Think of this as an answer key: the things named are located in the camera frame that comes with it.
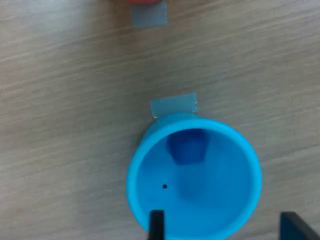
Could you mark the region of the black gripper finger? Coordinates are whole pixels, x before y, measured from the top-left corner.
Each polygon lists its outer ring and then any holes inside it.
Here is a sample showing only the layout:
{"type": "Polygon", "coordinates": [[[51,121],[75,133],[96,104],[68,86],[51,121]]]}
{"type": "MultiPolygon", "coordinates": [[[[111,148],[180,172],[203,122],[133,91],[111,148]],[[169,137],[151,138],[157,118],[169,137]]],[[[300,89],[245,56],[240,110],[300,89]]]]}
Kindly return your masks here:
{"type": "Polygon", "coordinates": [[[320,235],[294,211],[283,211],[279,217],[280,240],[320,240],[320,235]]]}
{"type": "Polygon", "coordinates": [[[152,210],[149,215],[148,240],[165,239],[165,211],[152,210]]]}

